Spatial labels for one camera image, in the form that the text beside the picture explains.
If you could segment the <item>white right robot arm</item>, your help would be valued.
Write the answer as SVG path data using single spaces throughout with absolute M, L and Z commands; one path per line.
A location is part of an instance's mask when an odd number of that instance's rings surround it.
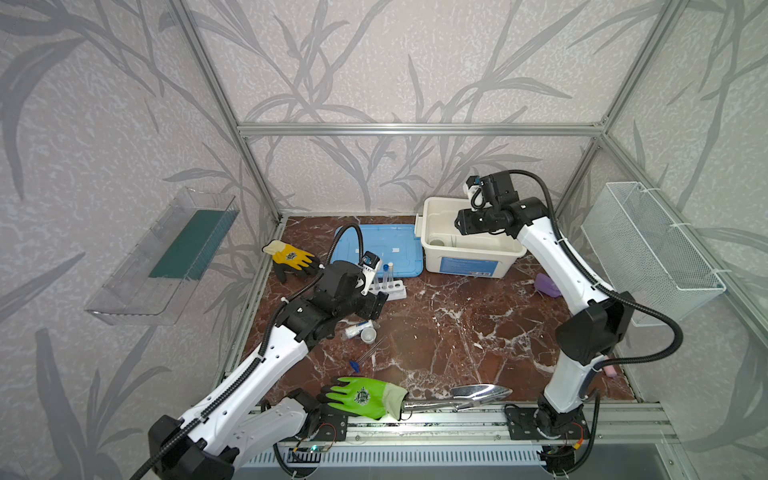
M 558 439 L 582 413 L 594 377 L 609 366 L 645 364 L 676 353 L 684 333 L 677 321 L 637 302 L 628 292 L 617 292 L 574 251 L 562 234 L 545 182 L 527 178 L 540 187 L 541 198 L 521 198 L 512 178 L 516 170 L 486 176 L 472 175 L 465 189 L 470 206 L 454 221 L 463 235 L 505 234 L 534 255 L 554 281 L 571 313 L 556 330 L 560 350 L 553 376 L 537 401 L 533 423 L 545 438 Z M 632 316 L 644 313 L 672 331 L 669 345 L 641 356 L 614 358 L 611 353 L 625 337 Z

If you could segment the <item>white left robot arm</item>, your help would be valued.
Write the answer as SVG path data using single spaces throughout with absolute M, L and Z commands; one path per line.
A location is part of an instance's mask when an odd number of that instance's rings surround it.
M 264 411 L 269 390 L 325 339 L 337 323 L 356 315 L 379 317 L 386 294 L 370 288 L 382 261 L 361 249 L 355 263 L 332 260 L 303 289 L 284 298 L 270 317 L 262 341 L 233 372 L 180 418 L 164 415 L 148 432 L 149 457 L 136 470 L 161 479 L 230 479 L 254 456 L 298 434 L 318 409 L 297 392 Z

